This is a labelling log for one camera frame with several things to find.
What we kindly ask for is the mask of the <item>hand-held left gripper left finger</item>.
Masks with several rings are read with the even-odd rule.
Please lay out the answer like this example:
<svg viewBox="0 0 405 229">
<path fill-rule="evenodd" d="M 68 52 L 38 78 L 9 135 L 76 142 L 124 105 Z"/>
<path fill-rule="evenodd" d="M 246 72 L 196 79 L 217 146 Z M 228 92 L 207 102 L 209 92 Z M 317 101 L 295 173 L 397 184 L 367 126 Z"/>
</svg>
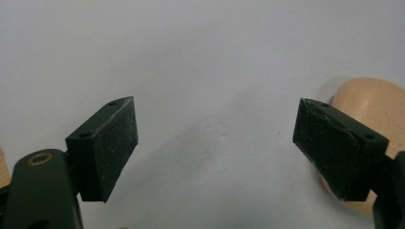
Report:
<svg viewBox="0 0 405 229">
<path fill-rule="evenodd" d="M 106 202 L 139 143 L 134 98 L 108 102 L 65 141 L 82 200 Z"/>
</svg>

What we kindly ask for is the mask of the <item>light wooden object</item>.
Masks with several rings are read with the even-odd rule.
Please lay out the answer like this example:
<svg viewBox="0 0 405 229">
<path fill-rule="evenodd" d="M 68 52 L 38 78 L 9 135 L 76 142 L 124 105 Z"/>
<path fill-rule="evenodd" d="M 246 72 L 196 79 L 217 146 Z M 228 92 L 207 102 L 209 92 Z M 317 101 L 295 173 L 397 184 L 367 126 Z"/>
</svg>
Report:
<svg viewBox="0 0 405 229">
<path fill-rule="evenodd" d="M 0 147 L 0 188 L 11 184 L 11 175 L 5 159 L 5 154 Z"/>
</svg>

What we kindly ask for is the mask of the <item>round beige wooden object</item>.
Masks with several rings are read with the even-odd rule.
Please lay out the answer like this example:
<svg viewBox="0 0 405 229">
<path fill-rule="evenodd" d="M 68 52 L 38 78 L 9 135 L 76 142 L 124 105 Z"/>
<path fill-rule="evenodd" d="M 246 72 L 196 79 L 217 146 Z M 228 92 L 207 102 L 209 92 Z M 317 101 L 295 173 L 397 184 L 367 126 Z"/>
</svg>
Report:
<svg viewBox="0 0 405 229">
<path fill-rule="evenodd" d="M 385 136 L 388 157 L 405 152 L 405 88 L 380 78 L 357 77 L 345 81 L 328 104 Z"/>
</svg>

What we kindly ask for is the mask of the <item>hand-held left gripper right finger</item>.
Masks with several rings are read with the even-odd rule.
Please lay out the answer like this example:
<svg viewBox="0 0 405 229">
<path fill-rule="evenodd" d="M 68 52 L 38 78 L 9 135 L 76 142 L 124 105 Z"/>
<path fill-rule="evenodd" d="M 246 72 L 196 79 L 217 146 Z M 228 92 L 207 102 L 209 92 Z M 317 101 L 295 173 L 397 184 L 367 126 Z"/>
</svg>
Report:
<svg viewBox="0 0 405 229">
<path fill-rule="evenodd" d="M 293 143 L 343 201 L 364 201 L 373 166 L 385 157 L 389 140 L 329 104 L 302 98 Z"/>
</svg>

